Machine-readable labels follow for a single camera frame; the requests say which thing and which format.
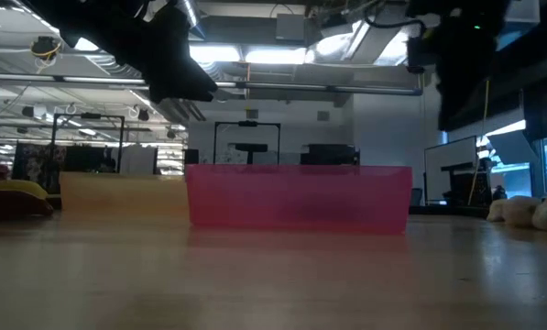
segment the metal frame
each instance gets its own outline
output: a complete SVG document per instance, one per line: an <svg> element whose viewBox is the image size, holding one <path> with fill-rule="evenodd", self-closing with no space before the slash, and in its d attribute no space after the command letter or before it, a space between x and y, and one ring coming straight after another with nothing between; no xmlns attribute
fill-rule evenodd
<svg viewBox="0 0 547 330"><path fill-rule="evenodd" d="M51 146L49 149L49 159L47 161L48 168L47 168L47 188L51 185L51 177L49 175L49 171L51 169L51 165L53 162L53 155L55 154L55 137L57 136L57 120L60 117L67 117L68 120L74 118L74 117L80 117L84 119L102 119L102 118L118 118L120 119L120 138L118 140L118 160L116 162L116 171L120 173L120 162L123 158L123 137L125 134L125 117L123 115L98 115L98 114L74 114L74 115L68 115L68 114L55 114L53 115L53 128L51 129Z"/></svg>
<svg viewBox="0 0 547 330"><path fill-rule="evenodd" d="M212 155L212 164L216 163L216 142L218 141L218 127L220 125L237 125L238 127L242 127L242 123L244 122L215 122L214 123L214 143L213 143L213 155ZM249 127L259 127L259 126L274 126L278 130L277 134L277 164L279 165L279 155L281 154L281 124L274 124L274 123L258 123L258 122L250 122L254 126Z"/></svg>
<svg viewBox="0 0 547 330"><path fill-rule="evenodd" d="M464 141L466 139L469 139L469 138L472 138L474 141L475 141L475 164L476 166L478 167L478 152L476 151L476 140L478 139L478 136L471 136L471 137L464 137L464 138L459 138L455 141L448 141L448 143L443 143L441 145L438 145L438 146L433 146L433 147L429 147L429 148L425 148L423 150L423 169L424 169L424 203L426 205L428 205L428 202L438 202L438 201L443 201L442 200L431 200L429 199L428 197L428 160L426 159L426 151L430 150L430 149L437 149L437 148L441 148L441 147L444 147L444 146L447 146L449 144L453 144L453 143L456 143L456 142L460 142L460 141Z"/></svg>
<svg viewBox="0 0 547 330"><path fill-rule="evenodd" d="M143 79L132 78L100 78L77 77L42 74L17 74L0 73L0 84L27 84L32 87L65 87L65 88L109 88L148 90L148 85ZM265 90L290 90L303 92L327 92L347 94L376 94L376 95L400 95L421 96L422 88L385 87L385 86L354 86L354 85L329 85L315 83L285 83L285 82L215 82L219 88L237 89L265 89Z"/></svg>

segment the yellow object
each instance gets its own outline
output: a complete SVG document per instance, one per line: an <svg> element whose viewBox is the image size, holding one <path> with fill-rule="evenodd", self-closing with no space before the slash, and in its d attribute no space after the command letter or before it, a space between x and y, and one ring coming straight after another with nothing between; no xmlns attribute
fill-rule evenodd
<svg viewBox="0 0 547 330"><path fill-rule="evenodd" d="M42 200L47 198L47 192L32 181L3 180L0 181L0 191L28 193Z"/></svg>
<svg viewBox="0 0 547 330"><path fill-rule="evenodd" d="M63 213L188 219L183 177L62 172Z"/></svg>

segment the cable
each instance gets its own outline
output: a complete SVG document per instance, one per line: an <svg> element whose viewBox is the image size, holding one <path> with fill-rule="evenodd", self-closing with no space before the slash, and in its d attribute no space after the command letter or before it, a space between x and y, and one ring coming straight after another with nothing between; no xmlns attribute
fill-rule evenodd
<svg viewBox="0 0 547 330"><path fill-rule="evenodd" d="M271 8L271 12L269 13L269 18L272 18L272 17L273 17L273 11L274 11L275 8L277 8L278 6L284 6L284 7L288 8L288 10L289 10L293 15L295 15L295 13L293 12L293 10L291 10L291 8L290 8L288 5L275 4L275 5L273 6L273 8Z"/></svg>
<svg viewBox="0 0 547 330"><path fill-rule="evenodd" d="M34 56L36 57L50 57L51 55L55 54L58 50L60 50L61 48L61 42L57 44L57 47L54 49L54 50L50 50L50 51L47 51L47 52L44 52L44 53L36 53L34 52L32 49L33 49L33 45L31 45L31 54L33 54Z"/></svg>
<svg viewBox="0 0 547 330"><path fill-rule="evenodd" d="M426 27L426 24L424 22L422 22L420 19L412 19L412 20L405 21L405 22L391 23L391 24L380 24L380 23L376 23L375 21L372 21L369 18L370 14L371 14L371 9L375 8L380 3L382 3L382 2L376 1L376 2L372 3L371 5L369 5L365 9L364 19L365 19L365 22L369 26L371 26L373 28L403 28L403 27L412 26L412 25L419 25L420 29L421 29L421 35L423 35L424 32L428 29Z"/></svg>
<svg viewBox="0 0 547 330"><path fill-rule="evenodd" d="M27 86L25 86L25 88L24 88L24 89L15 97L14 100L12 100L9 104L7 104L7 105L5 106L4 109L0 110L0 115L1 115L4 111L10 109L13 105L15 105L15 103L21 98L21 96L23 96L23 94L27 91L27 89L28 89L28 87L29 87L30 85L31 85L31 82L29 82L29 83L27 84Z"/></svg>
<svg viewBox="0 0 547 330"><path fill-rule="evenodd" d="M481 128L481 138L483 138L483 136L485 135L485 122L487 121L487 113L489 111L490 85L491 85L491 81L487 80L487 84L485 87L485 113L483 114L483 127ZM471 202L473 202L473 193L475 192L476 175L478 174L478 165L479 165L479 160L476 162L475 175L473 175L473 186L471 187L471 194L468 195L468 206L470 206Z"/></svg>

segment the black equipment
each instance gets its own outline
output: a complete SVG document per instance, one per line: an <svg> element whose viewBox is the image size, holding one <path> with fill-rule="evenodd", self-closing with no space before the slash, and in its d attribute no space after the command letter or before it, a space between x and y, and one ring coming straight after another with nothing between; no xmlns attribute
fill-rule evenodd
<svg viewBox="0 0 547 330"><path fill-rule="evenodd" d="M235 143L235 149L238 151L248 152L246 164L252 165L253 154L255 152L267 152L269 150L269 145L256 143Z"/></svg>
<svg viewBox="0 0 547 330"><path fill-rule="evenodd" d="M138 120L140 120L140 121L148 121L149 120L148 109L138 110Z"/></svg>
<svg viewBox="0 0 547 330"><path fill-rule="evenodd" d="M200 151L198 149L186 149L183 150L183 163L199 164L200 163Z"/></svg>
<svg viewBox="0 0 547 330"><path fill-rule="evenodd" d="M505 26L510 0L411 0L406 15L438 15L440 26L411 38L408 62L411 68L436 64L442 95L439 128L449 129L450 119L468 102L476 87L491 73ZM458 8L458 16L452 16Z"/></svg>
<svg viewBox="0 0 547 330"><path fill-rule="evenodd" d="M37 41L31 45L31 53L44 61L55 59L59 49L60 43L53 37L38 37Z"/></svg>
<svg viewBox="0 0 547 330"><path fill-rule="evenodd" d="M487 164L479 161L479 169L476 174L475 189L470 197L475 176L475 165L472 162L442 167L450 175L451 191L446 192L443 197L449 206L485 206L489 207L493 202L490 179Z"/></svg>
<svg viewBox="0 0 547 330"><path fill-rule="evenodd" d="M218 87L190 57L190 24L176 1L168 1L150 22L137 15L147 12L150 0L22 1L58 28L71 47L86 38L114 55L117 63L139 70L151 101L212 101L210 92Z"/></svg>
<svg viewBox="0 0 547 330"><path fill-rule="evenodd" d="M309 152L302 153L301 165L358 165L360 153L348 145L308 145Z"/></svg>

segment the ceiling pipe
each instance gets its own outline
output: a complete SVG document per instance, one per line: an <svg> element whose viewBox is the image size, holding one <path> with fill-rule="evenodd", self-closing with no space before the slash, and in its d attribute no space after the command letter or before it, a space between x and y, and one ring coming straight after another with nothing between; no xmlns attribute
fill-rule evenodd
<svg viewBox="0 0 547 330"><path fill-rule="evenodd" d="M44 125L44 124L11 124L11 123L0 123L0 127L24 127L24 128L38 128L38 129L49 129L53 128L53 125ZM61 129L93 129L93 130L102 130L102 131L119 131L120 127L114 126L66 126L58 127ZM125 127L125 132L152 132L148 127Z"/></svg>
<svg viewBox="0 0 547 330"><path fill-rule="evenodd" d="M75 76L50 76L36 74L0 73L0 84L27 84L31 86L61 87L68 85L76 88L110 88L146 90L148 85L142 79L126 78L99 78L99 77L75 77ZM309 83L284 83L284 82L216 82L220 88L241 89L270 89L291 90L303 92L327 92L350 94L380 94L400 96L420 96L422 88L398 88L381 86L357 86L357 85L326 85Z"/></svg>
<svg viewBox="0 0 547 330"><path fill-rule="evenodd" d="M16 115L0 115L0 119L2 119L2 120L9 120L9 119L14 119L14 120L28 119L28 120L30 120L31 118L16 116ZM135 120L126 120L125 121L125 125L137 125L137 126L141 126L141 127L165 127L165 126L169 126L169 125L172 125L172 124L173 123L170 123L170 122L141 122L141 121L135 121Z"/></svg>

